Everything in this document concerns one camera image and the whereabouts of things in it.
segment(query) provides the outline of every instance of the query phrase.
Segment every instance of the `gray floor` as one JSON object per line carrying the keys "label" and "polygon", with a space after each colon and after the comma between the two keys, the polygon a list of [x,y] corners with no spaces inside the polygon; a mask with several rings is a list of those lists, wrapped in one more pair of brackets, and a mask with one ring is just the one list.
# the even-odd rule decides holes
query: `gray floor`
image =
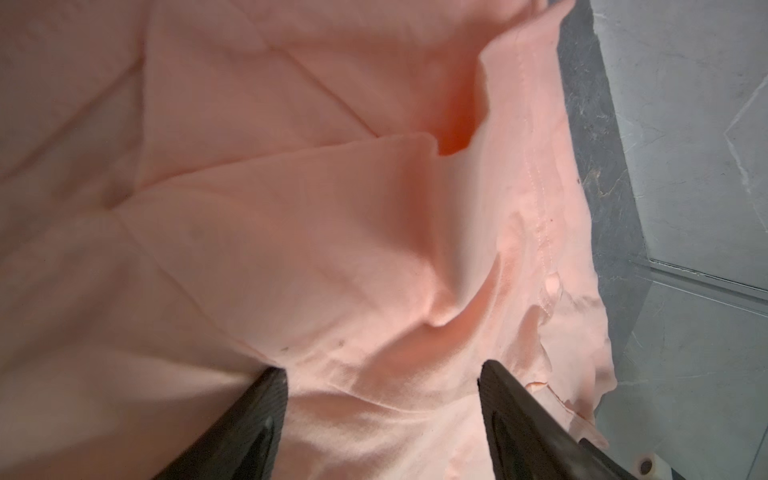
{"label": "gray floor", "polygon": [[768,2],[592,8],[660,260],[629,342],[614,341],[619,387],[598,427],[627,467],[655,451],[688,480],[768,479]]}

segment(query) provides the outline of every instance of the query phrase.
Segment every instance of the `pink garment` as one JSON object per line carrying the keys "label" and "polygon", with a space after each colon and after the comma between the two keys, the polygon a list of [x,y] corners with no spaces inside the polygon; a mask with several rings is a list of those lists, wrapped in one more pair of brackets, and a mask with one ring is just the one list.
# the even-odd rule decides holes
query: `pink garment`
{"label": "pink garment", "polygon": [[487,359],[599,441],[571,5],[3,4],[3,478],[150,478],[265,364],[276,480],[493,478]]}

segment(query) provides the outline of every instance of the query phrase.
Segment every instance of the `gray marble surface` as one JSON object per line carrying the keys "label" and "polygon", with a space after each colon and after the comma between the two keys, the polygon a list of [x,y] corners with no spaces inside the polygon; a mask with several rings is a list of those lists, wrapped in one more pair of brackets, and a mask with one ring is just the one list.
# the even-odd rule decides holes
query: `gray marble surface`
{"label": "gray marble surface", "polygon": [[588,0],[577,0],[564,20],[558,55],[576,163],[592,213],[594,267],[618,364],[650,281],[633,262],[646,258],[645,240]]}

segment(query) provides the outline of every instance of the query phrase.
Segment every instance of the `white cylinder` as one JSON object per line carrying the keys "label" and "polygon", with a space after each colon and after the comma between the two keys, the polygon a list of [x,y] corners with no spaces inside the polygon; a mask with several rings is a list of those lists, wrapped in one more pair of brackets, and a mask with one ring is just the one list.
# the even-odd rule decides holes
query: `white cylinder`
{"label": "white cylinder", "polygon": [[647,453],[634,463],[637,480],[672,480],[672,468],[659,455]]}

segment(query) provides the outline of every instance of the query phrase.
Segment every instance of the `pink cloth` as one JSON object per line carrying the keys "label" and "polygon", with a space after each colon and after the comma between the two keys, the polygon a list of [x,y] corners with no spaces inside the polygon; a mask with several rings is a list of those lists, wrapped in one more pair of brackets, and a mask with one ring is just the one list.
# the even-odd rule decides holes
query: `pink cloth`
{"label": "pink cloth", "polygon": [[149,478],[266,364],[276,480],[492,478],[487,359],[599,441],[571,5],[4,4],[3,475]]}

